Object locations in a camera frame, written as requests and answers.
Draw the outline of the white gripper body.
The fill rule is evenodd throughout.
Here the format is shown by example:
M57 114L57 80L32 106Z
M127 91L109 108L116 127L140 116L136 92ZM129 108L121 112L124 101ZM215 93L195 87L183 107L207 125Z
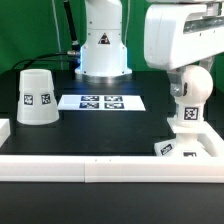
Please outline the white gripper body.
M224 1L151 1L144 58L173 70L224 52Z

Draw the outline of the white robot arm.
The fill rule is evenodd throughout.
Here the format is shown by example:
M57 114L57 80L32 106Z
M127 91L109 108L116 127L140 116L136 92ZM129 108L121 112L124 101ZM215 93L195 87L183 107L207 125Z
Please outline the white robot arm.
M186 89L183 73L198 62L209 69L213 57L224 52L224 0L146 0L144 59L169 74L170 92ZM87 35L76 73L105 82L131 72L127 48L121 41L120 0L85 0Z

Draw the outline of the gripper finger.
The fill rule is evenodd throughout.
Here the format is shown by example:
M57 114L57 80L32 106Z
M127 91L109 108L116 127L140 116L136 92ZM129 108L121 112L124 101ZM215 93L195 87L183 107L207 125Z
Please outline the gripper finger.
M215 60L215 57L214 56L211 56L211 57L208 57L208 58L205 58L205 59L202 59L199 63L199 65L206 69L208 72L211 71L212 67L213 67L213 64L214 64L214 60Z
M167 72L170 81L170 94L173 97L182 97L186 93L184 81L185 71L185 68L176 68Z

